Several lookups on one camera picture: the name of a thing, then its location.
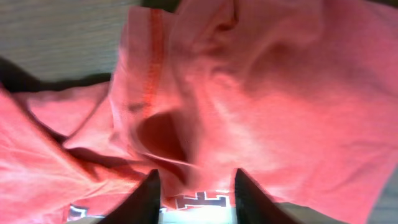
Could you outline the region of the orange red t-shirt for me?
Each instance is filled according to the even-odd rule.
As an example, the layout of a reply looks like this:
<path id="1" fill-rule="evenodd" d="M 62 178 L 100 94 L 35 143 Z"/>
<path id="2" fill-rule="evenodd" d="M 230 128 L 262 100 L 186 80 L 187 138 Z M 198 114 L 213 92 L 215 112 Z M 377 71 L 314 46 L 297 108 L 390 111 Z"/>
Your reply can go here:
<path id="1" fill-rule="evenodd" d="M 1 222 L 108 213 L 152 170 L 162 204 L 278 202 L 365 223 L 397 165 L 397 9 L 370 1 L 132 7 L 108 82 L 1 87 Z"/>

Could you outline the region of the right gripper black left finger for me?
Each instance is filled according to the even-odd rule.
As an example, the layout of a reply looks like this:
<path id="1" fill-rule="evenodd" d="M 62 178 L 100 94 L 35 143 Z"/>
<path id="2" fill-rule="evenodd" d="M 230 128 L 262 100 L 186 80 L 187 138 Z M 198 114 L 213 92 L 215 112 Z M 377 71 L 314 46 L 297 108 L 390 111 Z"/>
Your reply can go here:
<path id="1" fill-rule="evenodd" d="M 158 224 L 161 183 L 158 170 L 151 170 L 138 188 L 97 224 Z"/>

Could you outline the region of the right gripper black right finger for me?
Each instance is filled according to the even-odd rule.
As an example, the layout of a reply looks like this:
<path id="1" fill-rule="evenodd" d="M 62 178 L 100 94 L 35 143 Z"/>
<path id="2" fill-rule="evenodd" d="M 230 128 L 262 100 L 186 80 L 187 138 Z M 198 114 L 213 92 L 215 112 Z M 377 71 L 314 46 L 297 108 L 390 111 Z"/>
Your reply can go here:
<path id="1" fill-rule="evenodd" d="M 234 178 L 237 224 L 300 224 L 281 210 L 241 168 Z"/>

